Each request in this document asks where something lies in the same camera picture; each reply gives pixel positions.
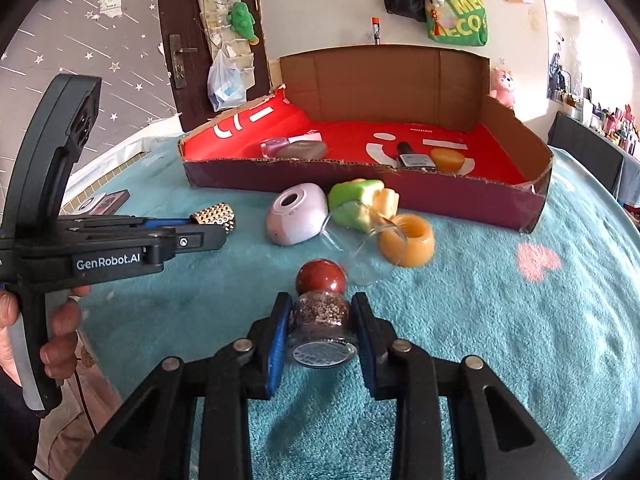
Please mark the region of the person's left hand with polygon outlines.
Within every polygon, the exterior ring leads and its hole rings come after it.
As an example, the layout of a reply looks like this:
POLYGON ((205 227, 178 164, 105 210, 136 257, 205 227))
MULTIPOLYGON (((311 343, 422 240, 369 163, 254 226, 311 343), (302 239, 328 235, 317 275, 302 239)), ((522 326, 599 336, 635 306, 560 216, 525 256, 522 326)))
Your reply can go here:
MULTIPOLYGON (((52 318, 53 336, 40 350, 40 359, 47 375, 56 380, 70 378, 77 366, 75 350, 78 343, 77 330, 81 322, 81 313, 77 298, 89 296, 90 286, 72 288, 66 303, 52 318)), ((18 386, 21 385, 14 360, 9 328, 18 318, 20 309, 16 298, 6 290, 1 292, 1 369, 18 386)))

